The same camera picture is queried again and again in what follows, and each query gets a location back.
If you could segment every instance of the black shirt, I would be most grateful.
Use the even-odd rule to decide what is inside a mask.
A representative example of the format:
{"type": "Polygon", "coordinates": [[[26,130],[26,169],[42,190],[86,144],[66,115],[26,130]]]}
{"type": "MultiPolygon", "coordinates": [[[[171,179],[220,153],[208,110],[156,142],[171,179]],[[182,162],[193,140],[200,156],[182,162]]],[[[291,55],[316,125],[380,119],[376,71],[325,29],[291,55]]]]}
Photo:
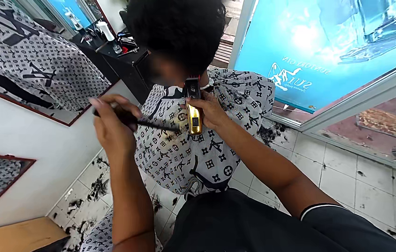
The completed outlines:
{"type": "Polygon", "coordinates": [[[228,189],[188,200],[164,252],[396,252],[396,240],[363,217],[333,204],[289,216],[228,189]]]}

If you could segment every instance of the white tiled floor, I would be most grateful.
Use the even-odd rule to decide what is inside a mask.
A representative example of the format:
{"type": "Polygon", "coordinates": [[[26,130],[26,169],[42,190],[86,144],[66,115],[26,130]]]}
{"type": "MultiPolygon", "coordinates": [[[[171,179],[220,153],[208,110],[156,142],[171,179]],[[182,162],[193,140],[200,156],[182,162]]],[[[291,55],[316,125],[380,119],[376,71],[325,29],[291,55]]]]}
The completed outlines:
{"type": "MultiPolygon", "coordinates": [[[[396,233],[396,170],[292,129],[283,132],[270,147],[290,159],[316,185],[346,208],[385,232],[396,233]]],[[[90,226],[100,221],[112,208],[109,184],[106,194],[100,195],[97,200],[87,199],[92,192],[92,183],[101,174],[103,182],[109,178],[106,163],[105,153],[101,152],[73,184],[71,194],[63,197],[49,214],[65,229],[72,225],[78,227],[83,221],[88,221],[89,225],[80,231],[71,229],[72,238],[68,246],[72,249],[82,236],[84,238],[87,235],[90,226]],[[69,212],[69,203],[74,200],[83,200],[83,203],[79,209],[69,212]]],[[[184,197],[162,188],[148,176],[142,175],[142,179],[152,199],[158,200],[162,206],[155,213],[155,230],[160,241],[166,243],[172,235],[176,216],[185,203],[184,197]]],[[[229,186],[288,214],[276,195],[243,163],[235,170],[229,186]]]]}

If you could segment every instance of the neck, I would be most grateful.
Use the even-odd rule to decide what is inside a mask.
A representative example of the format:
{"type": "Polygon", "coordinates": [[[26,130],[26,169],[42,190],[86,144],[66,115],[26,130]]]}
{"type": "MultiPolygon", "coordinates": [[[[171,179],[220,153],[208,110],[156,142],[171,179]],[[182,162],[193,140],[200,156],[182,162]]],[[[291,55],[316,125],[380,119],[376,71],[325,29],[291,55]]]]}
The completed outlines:
{"type": "Polygon", "coordinates": [[[199,86],[200,88],[204,87],[205,85],[209,84],[209,76],[207,75],[207,70],[201,75],[199,79],[199,86]]]}

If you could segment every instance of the gold hair clipper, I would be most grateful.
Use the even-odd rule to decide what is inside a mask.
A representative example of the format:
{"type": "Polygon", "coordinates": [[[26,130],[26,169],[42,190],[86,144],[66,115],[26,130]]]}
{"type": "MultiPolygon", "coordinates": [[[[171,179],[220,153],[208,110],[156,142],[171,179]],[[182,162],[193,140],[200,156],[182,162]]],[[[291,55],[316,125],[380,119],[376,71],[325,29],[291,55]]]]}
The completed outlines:
{"type": "MultiPolygon", "coordinates": [[[[189,76],[184,82],[183,89],[184,98],[190,97],[201,99],[201,89],[199,87],[199,75],[189,76]]],[[[202,131],[202,116],[203,111],[185,103],[187,113],[189,116],[189,133],[190,135],[200,135],[202,131]]]]}

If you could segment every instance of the comb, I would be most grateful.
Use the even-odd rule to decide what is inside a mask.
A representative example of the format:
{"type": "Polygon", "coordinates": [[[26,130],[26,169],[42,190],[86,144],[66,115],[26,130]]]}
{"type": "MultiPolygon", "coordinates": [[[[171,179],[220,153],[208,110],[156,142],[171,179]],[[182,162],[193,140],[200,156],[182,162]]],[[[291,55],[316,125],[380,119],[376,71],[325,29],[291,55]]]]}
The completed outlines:
{"type": "MultiPolygon", "coordinates": [[[[168,130],[168,131],[179,131],[179,123],[171,122],[169,120],[153,120],[148,119],[147,117],[143,116],[142,118],[138,119],[135,117],[131,112],[124,110],[121,106],[117,106],[114,108],[114,112],[116,113],[118,119],[125,125],[130,124],[139,124],[144,125],[147,127],[161,129],[161,130],[168,130]]],[[[100,117],[99,112],[94,109],[93,112],[94,116],[100,117]]]]}

